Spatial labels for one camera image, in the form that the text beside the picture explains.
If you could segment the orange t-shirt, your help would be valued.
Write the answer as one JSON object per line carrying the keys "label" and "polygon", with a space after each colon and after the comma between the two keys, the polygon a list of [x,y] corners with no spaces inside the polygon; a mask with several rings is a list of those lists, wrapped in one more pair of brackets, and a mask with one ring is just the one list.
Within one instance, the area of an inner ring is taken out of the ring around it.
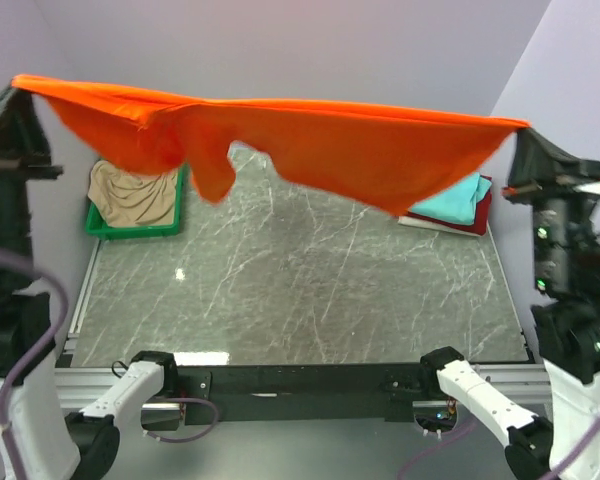
{"label": "orange t-shirt", "polygon": [[221,202],[232,143],[267,154],[284,180],[391,215],[476,172],[524,120],[294,99],[203,99],[124,85],[18,75],[84,143],[116,167],[158,175],[187,165]]}

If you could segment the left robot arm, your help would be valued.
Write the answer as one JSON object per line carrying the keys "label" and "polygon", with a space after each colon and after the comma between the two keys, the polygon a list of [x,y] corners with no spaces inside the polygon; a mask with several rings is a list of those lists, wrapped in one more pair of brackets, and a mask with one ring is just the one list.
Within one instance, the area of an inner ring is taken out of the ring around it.
{"label": "left robot arm", "polygon": [[27,184],[54,180],[62,168],[31,95],[0,91],[0,454],[9,479],[100,479],[111,469],[120,430],[150,399],[180,388],[170,353],[137,354],[112,387],[74,413],[62,410],[55,384],[60,322],[50,302],[69,305],[59,280],[33,262]]}

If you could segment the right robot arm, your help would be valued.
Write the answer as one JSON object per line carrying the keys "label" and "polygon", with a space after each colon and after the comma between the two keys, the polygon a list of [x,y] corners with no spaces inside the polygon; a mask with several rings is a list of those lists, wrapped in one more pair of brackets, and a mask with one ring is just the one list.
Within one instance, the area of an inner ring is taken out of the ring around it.
{"label": "right robot arm", "polygon": [[420,390],[463,404],[519,479],[600,479],[600,161],[523,129],[503,194],[532,209],[535,287],[549,303],[531,312],[553,415],[514,403],[450,347],[422,358]]}

